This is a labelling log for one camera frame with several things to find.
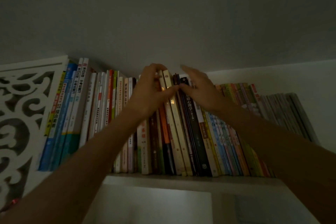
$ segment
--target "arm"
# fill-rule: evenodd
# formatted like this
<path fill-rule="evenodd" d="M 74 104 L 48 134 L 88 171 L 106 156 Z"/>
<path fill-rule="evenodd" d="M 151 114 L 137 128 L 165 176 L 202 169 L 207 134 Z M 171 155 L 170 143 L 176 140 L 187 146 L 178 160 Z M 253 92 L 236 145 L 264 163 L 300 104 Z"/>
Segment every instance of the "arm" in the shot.
<path fill-rule="evenodd" d="M 207 75 L 183 66 L 193 89 L 181 89 L 230 124 L 321 223 L 334 221 L 336 154 L 271 124 L 220 95 Z"/>
<path fill-rule="evenodd" d="M 166 68 L 158 64 L 145 67 L 122 113 L 9 210 L 2 222 L 81 223 L 125 141 L 177 91 L 178 87 L 155 90 L 158 69 Z"/>

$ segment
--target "white decorative panel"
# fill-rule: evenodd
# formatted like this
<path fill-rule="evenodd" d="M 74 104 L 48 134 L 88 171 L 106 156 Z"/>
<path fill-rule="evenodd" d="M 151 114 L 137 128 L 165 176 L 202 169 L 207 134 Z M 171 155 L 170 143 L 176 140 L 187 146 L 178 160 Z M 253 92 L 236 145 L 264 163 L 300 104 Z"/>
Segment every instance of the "white decorative panel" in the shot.
<path fill-rule="evenodd" d="M 44 145 L 64 64 L 0 72 L 0 209 L 20 198 Z"/>

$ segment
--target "person's left hand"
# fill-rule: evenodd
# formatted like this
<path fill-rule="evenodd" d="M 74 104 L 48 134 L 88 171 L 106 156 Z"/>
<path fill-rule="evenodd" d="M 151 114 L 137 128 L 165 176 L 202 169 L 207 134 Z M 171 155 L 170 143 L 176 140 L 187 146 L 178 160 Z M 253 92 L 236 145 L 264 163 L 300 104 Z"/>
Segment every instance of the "person's left hand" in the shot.
<path fill-rule="evenodd" d="M 166 70 L 162 64 L 151 64 L 146 66 L 136 84 L 132 96 L 125 108 L 132 110 L 141 120 L 151 116 L 164 102 L 172 97 L 179 89 L 178 85 L 172 86 L 164 91 L 157 91 L 156 72 Z"/>

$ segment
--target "shelf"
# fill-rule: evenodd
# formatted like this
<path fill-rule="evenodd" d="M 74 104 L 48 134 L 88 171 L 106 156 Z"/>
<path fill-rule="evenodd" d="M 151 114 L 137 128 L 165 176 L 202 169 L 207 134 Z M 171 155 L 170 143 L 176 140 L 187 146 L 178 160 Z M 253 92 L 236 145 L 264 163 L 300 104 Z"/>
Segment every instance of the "shelf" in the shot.
<path fill-rule="evenodd" d="M 262 195 L 265 193 L 291 193 L 279 179 L 258 177 L 182 177 L 166 175 L 110 174 L 106 185 L 190 190 L 210 193 Z"/>

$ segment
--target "row of books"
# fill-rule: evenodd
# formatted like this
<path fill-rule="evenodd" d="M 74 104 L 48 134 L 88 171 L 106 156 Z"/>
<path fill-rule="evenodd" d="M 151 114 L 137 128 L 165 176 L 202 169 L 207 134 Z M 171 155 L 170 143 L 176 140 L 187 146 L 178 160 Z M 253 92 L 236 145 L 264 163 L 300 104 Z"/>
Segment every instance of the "row of books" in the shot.
<path fill-rule="evenodd" d="M 157 90 L 187 77 L 159 71 Z M 120 71 L 98 71 L 90 60 L 69 63 L 55 97 L 46 129 L 40 171 L 53 171 L 95 133 L 122 112 L 137 79 Z M 216 85 L 220 94 L 255 115 L 318 143 L 299 99 L 293 93 L 260 96 L 254 84 Z M 144 120 L 118 154 L 114 173 L 183 176 L 275 177 L 240 135 L 223 120 L 203 110 L 183 91 Z"/>

